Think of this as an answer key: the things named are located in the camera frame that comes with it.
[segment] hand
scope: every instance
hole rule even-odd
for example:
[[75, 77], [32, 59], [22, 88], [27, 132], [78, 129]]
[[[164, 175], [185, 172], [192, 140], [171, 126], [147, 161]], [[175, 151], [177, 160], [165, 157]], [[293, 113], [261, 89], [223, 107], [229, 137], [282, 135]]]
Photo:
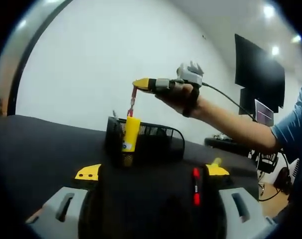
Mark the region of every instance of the hand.
[[[189, 97], [192, 90], [192, 85], [182, 84], [180, 87], [175, 87], [173, 91], [168, 94], [155, 95], [155, 97], [182, 114], [187, 101], [186, 99]], [[197, 98], [197, 105], [199, 105], [200, 100], [201, 96]]]

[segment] mesh pencil holder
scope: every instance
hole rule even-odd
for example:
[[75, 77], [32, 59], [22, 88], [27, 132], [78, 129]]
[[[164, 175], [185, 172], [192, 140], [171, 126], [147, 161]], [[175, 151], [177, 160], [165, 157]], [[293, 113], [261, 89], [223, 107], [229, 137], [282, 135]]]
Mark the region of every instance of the mesh pencil holder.
[[177, 129], [141, 122], [134, 152], [122, 152], [125, 119], [108, 118], [105, 150], [115, 167], [156, 165], [183, 159], [185, 140]]

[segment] ceiling light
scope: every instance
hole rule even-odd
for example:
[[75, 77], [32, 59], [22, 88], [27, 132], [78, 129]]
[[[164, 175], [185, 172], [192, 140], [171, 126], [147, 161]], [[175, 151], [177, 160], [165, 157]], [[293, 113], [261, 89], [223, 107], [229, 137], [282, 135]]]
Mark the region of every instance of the ceiling light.
[[19, 24], [18, 24], [18, 29], [23, 28], [26, 25], [27, 21], [26, 20], [22, 20]]
[[275, 15], [275, 9], [273, 6], [267, 5], [264, 6], [265, 18], [271, 18]]
[[296, 36], [294, 36], [294, 38], [291, 39], [291, 43], [297, 43], [297, 42], [301, 42], [300, 35], [296, 35]]
[[273, 47], [272, 47], [272, 50], [271, 50], [271, 54], [272, 54], [273, 56], [278, 55], [278, 54], [279, 54], [279, 47], [278, 47], [278, 46], [273, 46]]

